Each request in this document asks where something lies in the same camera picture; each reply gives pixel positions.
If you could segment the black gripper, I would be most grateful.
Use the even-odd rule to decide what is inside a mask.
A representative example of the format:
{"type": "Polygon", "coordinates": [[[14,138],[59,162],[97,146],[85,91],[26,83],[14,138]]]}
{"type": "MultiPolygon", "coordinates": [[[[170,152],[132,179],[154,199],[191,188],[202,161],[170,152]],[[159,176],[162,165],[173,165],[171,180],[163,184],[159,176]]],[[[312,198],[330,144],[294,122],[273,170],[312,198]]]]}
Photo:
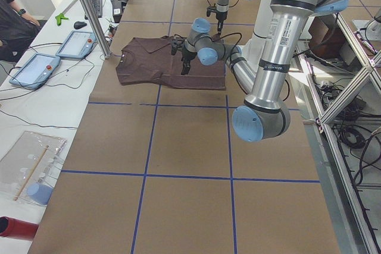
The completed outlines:
{"type": "Polygon", "coordinates": [[[227,12],[216,11],[216,19],[218,20],[217,34],[221,35],[223,29],[223,22],[227,19],[227,12]]]}
{"type": "Polygon", "coordinates": [[[177,51],[182,50],[182,71],[181,75],[188,75],[191,69],[191,61],[196,58],[197,52],[189,51],[185,46],[182,47],[182,40],[173,39],[171,41],[171,55],[176,55],[177,51]]]}

